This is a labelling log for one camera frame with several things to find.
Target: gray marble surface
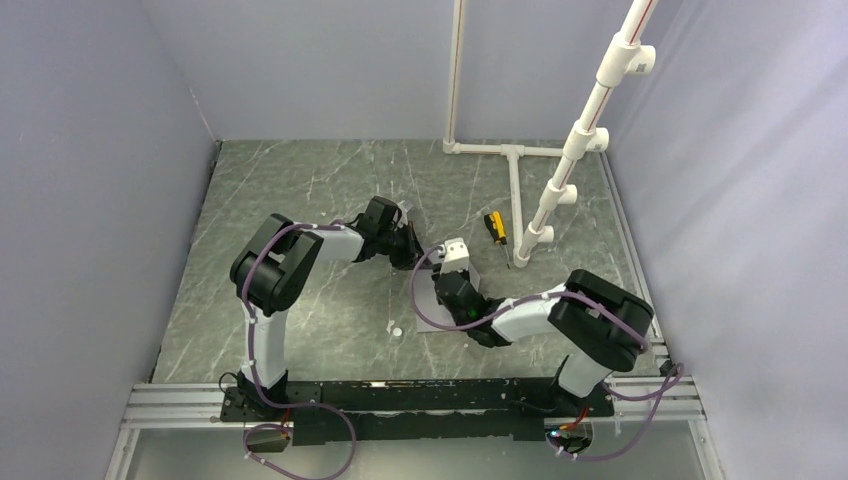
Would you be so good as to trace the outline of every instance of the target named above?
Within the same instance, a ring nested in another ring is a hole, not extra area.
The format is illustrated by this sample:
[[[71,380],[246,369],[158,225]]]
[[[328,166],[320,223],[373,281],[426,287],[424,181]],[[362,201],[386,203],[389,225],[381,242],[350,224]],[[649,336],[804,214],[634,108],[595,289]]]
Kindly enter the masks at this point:
[[[485,143],[515,143],[486,141]],[[558,142],[521,142],[556,147]],[[519,165],[525,221],[531,218],[557,159]],[[162,344],[154,382],[210,382],[236,371],[244,325],[230,264],[271,213],[329,223],[361,212],[374,195],[410,200],[422,245],[463,237],[490,296],[521,296],[588,269],[632,290],[597,155],[577,165],[570,183],[577,205],[558,208],[549,224],[557,241],[537,247],[524,269],[507,269],[482,215],[499,210],[511,235],[509,176],[503,157],[445,155],[441,141],[225,142],[192,241]],[[318,264],[291,309],[286,359],[294,380],[369,380],[550,376],[575,347],[562,335],[524,338],[500,349],[461,333],[414,333],[408,272],[386,258]],[[388,327],[403,329],[392,336]],[[657,375],[651,353],[631,375]]]

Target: white wall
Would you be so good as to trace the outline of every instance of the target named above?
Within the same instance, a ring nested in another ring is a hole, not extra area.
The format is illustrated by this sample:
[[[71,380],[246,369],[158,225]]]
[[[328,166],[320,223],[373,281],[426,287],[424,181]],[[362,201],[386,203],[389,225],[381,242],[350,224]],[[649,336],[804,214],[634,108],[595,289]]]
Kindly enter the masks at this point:
[[[611,125],[664,333],[731,479],[848,472],[846,18],[838,0],[687,2]]]
[[[214,143],[135,0],[0,2],[0,478],[103,478]]]
[[[660,4],[646,43],[681,1]],[[444,135],[453,0],[142,3],[216,138]],[[564,139],[629,5],[469,0],[458,137]],[[625,81],[605,117],[640,81]]]

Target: purple cable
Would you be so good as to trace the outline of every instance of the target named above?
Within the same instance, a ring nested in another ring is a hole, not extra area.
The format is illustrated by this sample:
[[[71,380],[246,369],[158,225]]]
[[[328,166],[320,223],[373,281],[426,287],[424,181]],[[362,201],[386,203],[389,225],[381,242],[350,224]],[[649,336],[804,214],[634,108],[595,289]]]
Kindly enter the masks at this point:
[[[658,390],[658,391],[665,391],[668,388],[671,388],[671,386],[672,386],[671,375],[674,373],[675,370],[677,370],[677,372],[678,372],[676,380],[679,380],[680,377],[683,375],[683,364],[678,363],[678,364],[675,364],[672,367],[672,369],[668,372],[668,375],[666,375],[665,380],[663,381],[662,387],[660,387],[660,390]],[[569,455],[572,460],[577,460],[577,461],[581,461],[581,462],[605,462],[607,460],[612,460],[614,458],[618,458],[618,457],[624,455],[625,453],[629,452],[633,447],[635,447],[636,444],[639,443],[639,440],[641,440],[642,437],[645,435],[645,432],[648,431],[648,427],[651,426],[651,421],[654,419],[654,415],[657,414],[657,409],[660,406],[660,400],[662,400],[662,395],[657,396],[657,400],[654,402],[654,405],[651,407],[651,411],[648,412],[648,416],[645,417],[645,421],[642,423],[642,427],[639,428],[639,431],[636,432],[636,435],[634,435],[633,438],[631,438],[630,441],[627,442],[627,445],[622,447],[617,452],[608,453],[606,455],[592,455],[592,456],[578,455],[576,453],[568,453],[568,452],[564,452],[564,453]],[[548,444],[550,444],[551,446],[556,448],[557,451],[559,451],[559,448],[553,442],[551,442],[550,438],[546,437],[546,440],[547,440]]]
[[[338,408],[336,408],[332,405],[328,405],[326,403],[277,403],[277,402],[271,401],[268,397],[265,396],[265,392],[262,391],[262,387],[260,386],[259,370],[256,368],[256,358],[254,356],[255,349],[254,349],[254,338],[253,337],[254,337],[255,325],[256,325],[256,321],[257,321],[256,310],[250,304],[250,301],[248,300],[247,292],[248,292],[248,288],[250,287],[250,283],[253,281],[253,276],[256,274],[256,270],[259,268],[259,264],[262,263],[262,260],[264,260],[265,257],[268,256],[268,253],[271,252],[271,249],[274,248],[274,245],[281,238],[283,238],[284,235],[286,235],[287,233],[289,233],[293,230],[296,230],[296,229],[324,230],[324,231],[341,230],[342,228],[344,228],[341,225],[343,223],[344,223],[344,221],[342,221],[342,220],[333,220],[331,225],[313,225],[313,224],[309,224],[309,223],[295,223],[293,225],[289,225],[288,227],[283,228],[282,230],[277,232],[277,234],[274,235],[271,238],[271,240],[268,241],[268,243],[265,245],[265,247],[262,249],[262,251],[259,252],[259,255],[256,257],[256,260],[253,262],[253,265],[250,267],[250,270],[247,272],[247,277],[245,277],[244,285],[241,288],[241,301],[244,302],[244,306],[247,309],[248,315],[253,320],[253,322],[251,322],[249,324],[249,326],[247,327],[247,359],[248,359],[248,362],[250,364],[250,373],[253,377],[253,385],[256,386],[256,393],[259,394],[259,398],[261,398],[262,401],[265,402],[266,405],[273,407],[273,408],[316,407],[316,408],[322,408],[324,410],[329,410],[329,411],[335,413],[336,415],[342,417],[342,420],[344,420],[345,424],[347,425],[348,430],[350,430],[351,445],[350,445],[350,455],[348,456],[347,461],[345,461],[344,465],[342,465],[342,467],[338,471],[336,471],[336,473],[329,475],[329,476],[326,476],[326,477],[321,477],[321,478],[316,478],[316,479],[301,477],[299,475],[291,473],[288,470],[285,470],[285,469],[279,467],[278,465],[275,465],[274,463],[271,463],[271,462],[265,460],[264,458],[260,457],[259,455],[256,455],[255,453],[250,451],[250,448],[248,447],[248,444],[247,444],[247,440],[248,440],[248,438],[250,438],[250,435],[253,432],[256,432],[256,431],[259,431],[259,430],[277,430],[277,431],[280,431],[280,432],[287,432],[288,428],[283,427],[282,425],[277,425],[277,424],[273,424],[273,423],[263,423],[263,424],[255,426],[255,427],[251,428],[250,430],[248,430],[247,432],[245,432],[244,438],[242,440],[242,446],[244,447],[244,451],[247,454],[245,458],[249,457],[256,462],[259,462],[262,465],[265,465],[266,467],[270,468],[271,470],[274,470],[275,472],[280,473],[282,475],[285,475],[285,476],[292,478],[294,480],[333,480],[334,478],[338,478],[339,476],[341,476],[350,467],[350,464],[353,462],[353,457],[356,454],[356,430],[353,428],[353,423],[351,423],[350,419],[347,418],[347,415],[345,415],[341,410],[339,410]]]
[[[418,260],[418,263],[415,264],[415,268],[412,269],[412,281],[409,282],[409,298],[412,301],[412,309],[415,311],[415,314],[418,315],[418,318],[420,318],[427,325],[430,325],[432,327],[436,327],[440,330],[447,330],[447,331],[450,331],[450,332],[462,332],[462,331],[465,331],[465,330],[471,330],[472,328],[477,328],[480,325],[483,325],[484,323],[487,323],[487,322],[494,320],[495,318],[503,315],[504,313],[512,310],[513,308],[515,308],[519,305],[524,305],[525,303],[535,302],[535,301],[543,299],[543,296],[541,294],[528,295],[526,297],[519,298],[518,300],[514,300],[512,305],[507,305],[505,307],[502,307],[502,308],[490,313],[489,315],[486,315],[485,317],[481,318],[480,320],[475,320],[475,321],[473,321],[473,322],[471,322],[467,325],[455,326],[455,325],[442,325],[441,323],[436,323],[433,320],[431,320],[430,318],[428,318],[426,315],[424,315],[424,312],[422,312],[421,309],[418,308],[418,304],[415,303],[415,274],[418,273],[418,271],[421,269],[421,266],[424,265],[424,262],[438,248],[439,248],[438,246],[430,247],[429,249],[427,249],[426,252],[424,252],[424,255],[422,255],[421,258]],[[610,322],[614,323],[618,328],[624,330],[624,332],[626,332],[628,335],[630,335],[631,337],[636,339],[636,341],[638,341],[639,344],[642,346],[643,352],[647,351],[651,348],[651,345],[648,343],[648,341],[645,340],[644,337],[639,335],[639,333],[637,333],[636,330],[633,330],[630,327],[630,325],[627,325],[626,323],[621,321],[621,319],[619,319],[618,317],[616,317],[615,315],[610,313],[610,311],[607,310],[603,305],[592,300],[591,298],[587,297],[586,295],[582,295],[582,294],[576,293],[576,292],[562,291],[562,292],[548,293],[548,297],[549,298],[571,298],[571,299],[577,300],[578,302],[589,306],[590,308],[594,308],[595,310],[600,312],[600,314],[603,315],[604,318],[606,318]]]

